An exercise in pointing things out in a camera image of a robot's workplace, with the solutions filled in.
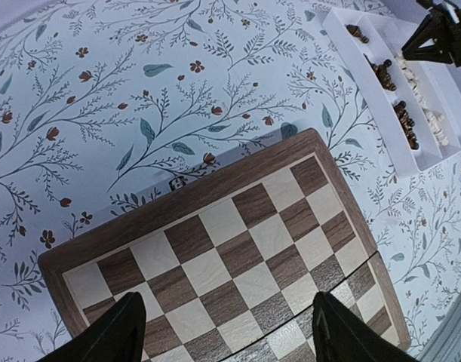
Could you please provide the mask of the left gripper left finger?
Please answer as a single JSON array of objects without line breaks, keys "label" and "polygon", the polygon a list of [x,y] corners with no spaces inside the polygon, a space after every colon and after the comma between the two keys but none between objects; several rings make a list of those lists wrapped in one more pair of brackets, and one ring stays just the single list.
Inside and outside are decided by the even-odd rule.
[{"label": "left gripper left finger", "polygon": [[126,293],[84,332],[41,360],[141,361],[145,327],[143,297],[138,292]]}]

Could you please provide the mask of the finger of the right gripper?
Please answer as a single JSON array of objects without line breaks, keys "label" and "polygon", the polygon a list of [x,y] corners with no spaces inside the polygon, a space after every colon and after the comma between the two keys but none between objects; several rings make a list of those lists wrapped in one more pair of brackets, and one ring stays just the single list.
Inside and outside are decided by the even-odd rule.
[{"label": "finger of the right gripper", "polygon": [[429,9],[416,31],[401,48],[406,60],[452,64],[456,61],[456,23],[443,7]]}]

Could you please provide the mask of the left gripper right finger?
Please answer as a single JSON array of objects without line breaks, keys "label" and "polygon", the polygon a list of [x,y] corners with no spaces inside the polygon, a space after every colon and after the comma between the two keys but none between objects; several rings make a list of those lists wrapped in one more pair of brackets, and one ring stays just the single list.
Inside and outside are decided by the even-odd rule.
[{"label": "left gripper right finger", "polygon": [[378,336],[329,292],[315,295],[312,333],[317,362],[416,360]]}]

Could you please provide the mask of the wooden chess board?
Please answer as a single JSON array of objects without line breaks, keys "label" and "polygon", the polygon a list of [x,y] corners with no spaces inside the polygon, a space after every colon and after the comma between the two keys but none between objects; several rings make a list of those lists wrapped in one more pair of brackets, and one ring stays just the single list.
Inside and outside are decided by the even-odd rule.
[{"label": "wooden chess board", "polygon": [[313,129],[42,254],[72,336],[132,293],[141,361],[314,361],[313,299],[329,292],[380,339],[410,334],[370,229]]}]

